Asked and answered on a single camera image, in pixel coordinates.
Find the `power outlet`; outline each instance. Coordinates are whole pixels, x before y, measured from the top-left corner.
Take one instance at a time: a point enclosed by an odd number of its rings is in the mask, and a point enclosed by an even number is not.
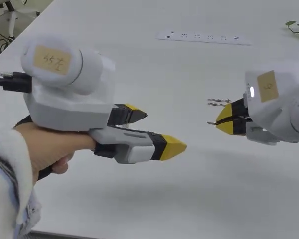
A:
[[[240,35],[213,35],[200,32],[183,32],[183,31],[161,31],[157,34],[156,39],[171,41],[194,41],[205,43],[234,44],[234,45],[251,45],[251,42]]]

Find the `table surface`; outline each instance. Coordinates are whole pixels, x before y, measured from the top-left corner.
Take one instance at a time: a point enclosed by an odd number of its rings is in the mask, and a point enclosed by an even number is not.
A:
[[[242,96],[254,64],[299,60],[299,0],[55,0],[0,56],[20,71],[27,38],[61,34],[117,64],[116,103],[149,116],[133,126],[188,144],[174,160],[119,165],[82,151],[65,175],[36,186],[39,231],[104,239],[299,239],[299,144],[269,147],[207,125],[207,98]],[[160,30],[244,35],[253,46],[159,41]],[[27,115],[22,95],[0,89],[0,127]]]

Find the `sleeve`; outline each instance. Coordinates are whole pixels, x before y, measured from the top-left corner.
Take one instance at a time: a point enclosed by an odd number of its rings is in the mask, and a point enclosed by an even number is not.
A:
[[[16,239],[39,221],[41,205],[32,184],[32,167],[22,135],[0,132],[0,238]]]

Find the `led light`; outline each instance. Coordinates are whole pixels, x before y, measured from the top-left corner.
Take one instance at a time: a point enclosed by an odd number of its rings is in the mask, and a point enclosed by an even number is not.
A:
[[[250,96],[251,96],[251,97],[254,97],[254,96],[255,96],[255,90],[254,90],[254,87],[253,87],[253,86],[250,87]]]

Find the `paper label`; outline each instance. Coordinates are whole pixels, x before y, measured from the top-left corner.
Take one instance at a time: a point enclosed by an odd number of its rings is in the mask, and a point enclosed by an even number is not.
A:
[[[35,48],[33,65],[59,75],[66,75],[72,55],[68,52],[39,45]]]
[[[259,75],[257,81],[261,102],[271,101],[279,97],[274,71]]]

